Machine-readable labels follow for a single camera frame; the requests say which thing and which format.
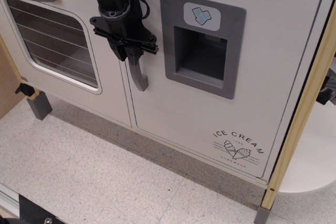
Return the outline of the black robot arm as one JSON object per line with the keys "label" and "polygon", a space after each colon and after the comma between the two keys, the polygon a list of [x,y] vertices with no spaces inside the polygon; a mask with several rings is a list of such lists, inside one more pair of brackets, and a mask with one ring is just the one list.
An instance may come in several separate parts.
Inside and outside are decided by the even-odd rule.
{"label": "black robot arm", "polygon": [[135,66],[145,51],[156,54],[156,36],[142,23],[150,14],[145,0],[97,0],[99,16],[90,18],[94,33],[108,40],[121,61]]}

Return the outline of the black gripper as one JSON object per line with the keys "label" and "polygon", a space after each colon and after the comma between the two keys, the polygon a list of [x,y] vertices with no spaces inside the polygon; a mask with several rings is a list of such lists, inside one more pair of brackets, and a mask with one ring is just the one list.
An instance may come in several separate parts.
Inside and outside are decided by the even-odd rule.
{"label": "black gripper", "polygon": [[150,13],[147,8],[143,15],[141,2],[131,0],[126,9],[120,13],[114,10],[99,9],[100,16],[90,18],[94,33],[106,38],[110,48],[120,61],[129,60],[129,64],[137,65],[144,52],[155,54],[158,51],[156,36],[142,23]]}

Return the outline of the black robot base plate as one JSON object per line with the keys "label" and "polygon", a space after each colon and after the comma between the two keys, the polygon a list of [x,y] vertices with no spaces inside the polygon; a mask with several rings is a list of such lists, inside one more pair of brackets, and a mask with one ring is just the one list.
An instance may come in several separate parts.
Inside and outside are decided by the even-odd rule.
{"label": "black robot base plate", "polygon": [[65,224],[63,220],[19,194],[19,218],[28,223]]}

